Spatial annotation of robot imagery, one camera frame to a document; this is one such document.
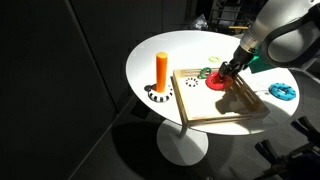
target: orange cylinder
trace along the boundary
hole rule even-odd
[[[167,61],[168,54],[165,52],[157,53],[157,83],[156,91],[158,93],[163,93],[166,87],[167,78]]]

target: blue ring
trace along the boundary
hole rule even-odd
[[[269,87],[269,92],[276,98],[290,101],[296,97],[296,92],[292,87],[284,83],[274,83]]]

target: table pedestal base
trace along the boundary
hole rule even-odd
[[[157,143],[163,156],[180,166],[198,163],[208,151],[206,133],[182,128],[169,120],[163,121],[160,125]]]

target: dark background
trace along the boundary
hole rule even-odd
[[[67,179],[132,97],[125,75],[131,50],[185,28],[195,6],[1,1],[0,179]]]

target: wooden frame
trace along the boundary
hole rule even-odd
[[[269,109],[245,81],[236,75],[231,88],[214,91],[198,78],[201,69],[176,69],[172,84],[185,126],[263,118]]]

